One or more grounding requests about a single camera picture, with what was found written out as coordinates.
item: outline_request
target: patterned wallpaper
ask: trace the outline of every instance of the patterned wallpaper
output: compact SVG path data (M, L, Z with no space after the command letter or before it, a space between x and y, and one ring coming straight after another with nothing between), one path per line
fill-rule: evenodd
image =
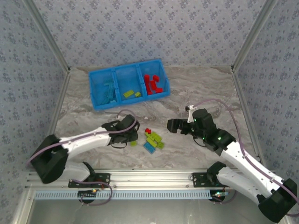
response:
M299 184L299 2L273 9L238 71L267 164Z
M264 0L34 0L70 66L232 64Z
M1 0L0 8L0 223L8 224L64 74L22 0Z

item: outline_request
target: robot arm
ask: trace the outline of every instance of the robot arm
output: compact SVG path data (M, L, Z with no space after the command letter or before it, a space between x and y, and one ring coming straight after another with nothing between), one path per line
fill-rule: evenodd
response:
M186 107L186 111L189 112L188 119L168 120L167 129L172 133L176 133L179 129L181 134L190 134L194 139L201 139L208 149L231 162L245 175L240 176L225 164L217 162L207 170L211 183L215 183L216 186L217 183L221 183L233 187L257 203L260 211L268 219L279 222L296 201L273 180L281 183L294 195L297 195L297 184L291 179L283 180L272 173L246 151L243 156L240 144L230 133L216 127L206 109L197 110L197 107L191 105ZM245 157L272 179L269 180L255 169Z
M91 174L92 168L88 163L74 163L68 160L95 147L137 140L140 124L136 121L133 125L134 121L135 118L132 115L127 115L122 121L105 123L85 134L68 138L49 135L34 152L30 162L43 183L51 183L57 179L83 181Z

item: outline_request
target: table surface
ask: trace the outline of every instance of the table surface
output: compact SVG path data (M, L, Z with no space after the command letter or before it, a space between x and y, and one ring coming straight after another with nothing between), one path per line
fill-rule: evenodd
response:
M90 68L72 68L70 71L70 81L55 130L56 136L69 137L92 131L106 122L116 120L116 114L121 109L130 109L140 122L138 145L132 147L128 144L124 149L98 147L77 155L72 161L86 161L93 168L208 168L216 161L233 167L217 154L196 145L192 136L170 133L166 129L168 119L188 117L186 105L208 98L221 99L232 109L245 149L255 156L229 72L210 67L165 67L171 85L169 97L96 112L90 100L88 70ZM227 130L237 139L234 123L224 106L218 102L207 102L200 108L206 108L217 127ZM163 138L163 150L157 149L154 154L150 154L143 148L146 128Z

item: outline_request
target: green lego brick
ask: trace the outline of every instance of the green lego brick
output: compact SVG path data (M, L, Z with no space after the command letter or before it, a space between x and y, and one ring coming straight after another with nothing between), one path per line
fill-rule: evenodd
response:
M137 92L137 93L135 93L135 96L136 96L136 97L140 97L140 96L141 96L141 93L140 93L140 92Z
M160 142L162 140L160 135L158 135L156 132L152 132L152 134L150 134L150 135L156 142Z
M133 90L129 90L128 92L125 92L123 95L125 96L125 98L128 98L130 96L132 96L134 94Z
M130 145L131 145L131 146L137 146L137 141L132 141L132 142L130 142Z
M151 138L147 138L146 141L148 143L150 143L153 147L156 147L157 146L157 143L155 141L153 141Z
M154 141L154 138L147 132L144 133L146 137L150 138L152 141Z
M163 142L158 142L157 148L163 149L164 148L164 143Z

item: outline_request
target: black mounting bracket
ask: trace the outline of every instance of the black mounting bracket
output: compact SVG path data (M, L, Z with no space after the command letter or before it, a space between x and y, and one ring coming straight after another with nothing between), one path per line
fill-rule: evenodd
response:
M110 177L111 175L109 173L99 173L99 174L94 174L92 180L86 180L85 182L96 182L96 181L101 181L104 183L109 184L110 183ZM72 180L69 180L69 188L108 188L108 186L104 184L82 184L82 183L77 183Z
M227 187L223 184L215 185L207 177L207 173L192 173L193 187L195 188L223 188Z

